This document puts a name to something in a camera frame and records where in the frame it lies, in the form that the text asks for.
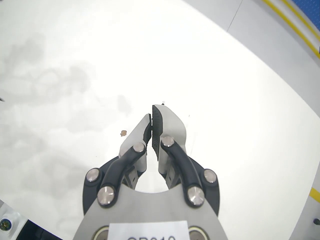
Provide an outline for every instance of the gray gripper frame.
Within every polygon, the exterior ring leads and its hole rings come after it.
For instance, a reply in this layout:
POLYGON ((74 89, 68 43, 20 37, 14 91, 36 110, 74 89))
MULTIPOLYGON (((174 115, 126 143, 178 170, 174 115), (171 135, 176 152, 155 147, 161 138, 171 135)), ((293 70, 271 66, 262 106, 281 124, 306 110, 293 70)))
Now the gray gripper frame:
POLYGON ((180 220, 203 228, 208 239, 227 239, 217 219, 220 193, 216 174, 187 156, 186 129, 177 115, 164 105, 153 105, 152 117, 152 126, 151 115, 143 117, 121 145, 119 156, 97 168, 95 180, 88 180, 86 176, 82 194, 85 216, 74 240, 91 239, 97 229, 110 223, 180 220), (152 147, 159 162, 158 171, 169 189, 162 193, 134 190, 147 168, 147 144, 151 130, 152 147), (112 191, 112 199, 107 203, 99 198, 98 193, 103 188, 108 188, 105 192, 112 191), (195 196, 190 196, 191 189, 203 194, 200 204, 193 200, 195 196))

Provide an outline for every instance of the metal bolt head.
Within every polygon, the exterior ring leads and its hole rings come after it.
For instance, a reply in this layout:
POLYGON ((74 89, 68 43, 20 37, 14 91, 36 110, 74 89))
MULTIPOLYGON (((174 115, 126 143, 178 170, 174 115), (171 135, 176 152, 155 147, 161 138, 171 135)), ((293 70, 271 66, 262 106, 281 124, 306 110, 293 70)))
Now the metal bolt head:
POLYGON ((189 227, 190 240, 209 240, 205 231, 197 226, 189 227))
POLYGON ((102 188, 98 191, 97 199, 98 199, 98 202, 99 202, 101 205, 108 205, 108 204, 110 204, 110 203, 113 201, 114 198, 115 198, 115 191, 114 191, 113 188, 110 187, 110 186, 102 187, 102 188))
POLYGON ((137 153, 141 153, 144 151, 144 144, 139 142, 135 145, 133 145, 133 149, 137 152, 137 153))
POLYGON ((9 231, 12 227, 12 223, 8 219, 2 219, 0 221, 0 230, 9 231))
POLYGON ((216 173, 214 173, 211 169, 205 169, 203 175, 205 180, 209 183, 214 183, 217 180, 216 173))
POLYGON ((93 240, 107 240, 109 233, 109 226, 104 226, 97 230, 93 235, 93 240))
POLYGON ((197 186, 188 189, 188 199, 195 206, 201 206, 205 202, 205 193, 197 186))
POLYGON ((200 233, 198 231, 191 231, 189 233, 189 236, 190 236, 190 240, 205 240, 205 238, 202 235, 202 233, 200 233))
POLYGON ((87 179, 87 181, 89 182, 94 182, 97 180, 97 178, 99 177, 99 169, 94 168, 94 169, 90 169, 87 172, 87 175, 85 176, 85 178, 87 179))
POLYGON ((162 138, 162 143, 166 147, 171 147, 175 143, 175 140, 171 136, 166 136, 162 138))
POLYGON ((97 235, 97 240, 107 240, 108 239, 108 230, 102 231, 97 235))

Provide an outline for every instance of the white table surface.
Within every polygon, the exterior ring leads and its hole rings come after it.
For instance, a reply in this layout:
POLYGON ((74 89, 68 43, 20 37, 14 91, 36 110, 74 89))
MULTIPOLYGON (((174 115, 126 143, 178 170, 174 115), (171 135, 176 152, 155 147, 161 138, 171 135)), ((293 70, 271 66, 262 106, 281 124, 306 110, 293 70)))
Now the white table surface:
MULTIPOLYGON (((83 218, 86 172, 155 103, 217 173, 230 240, 288 239, 320 160, 316 114, 182 0, 4 0, 0 97, 0 199, 64 240, 83 218)), ((148 152, 137 189, 163 191, 148 152)))

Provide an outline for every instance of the water stain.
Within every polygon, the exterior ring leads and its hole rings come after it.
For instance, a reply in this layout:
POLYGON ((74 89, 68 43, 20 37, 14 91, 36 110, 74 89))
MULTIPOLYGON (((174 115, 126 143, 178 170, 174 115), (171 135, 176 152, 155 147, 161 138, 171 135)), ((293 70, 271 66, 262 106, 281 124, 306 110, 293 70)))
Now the water stain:
POLYGON ((9 77, 21 65, 38 65, 44 58, 45 36, 35 33, 23 44, 12 45, 9 54, 1 59, 0 79, 9 77))
POLYGON ((38 76, 6 78, 0 82, 1 95, 6 100, 1 110, 13 105, 43 105, 58 102, 75 93, 83 94, 91 85, 87 73, 76 65, 69 69, 45 69, 38 76))
POLYGON ((114 123, 119 115, 116 110, 106 107, 92 107, 78 111, 66 124, 71 133, 85 131, 101 132, 108 125, 114 123))

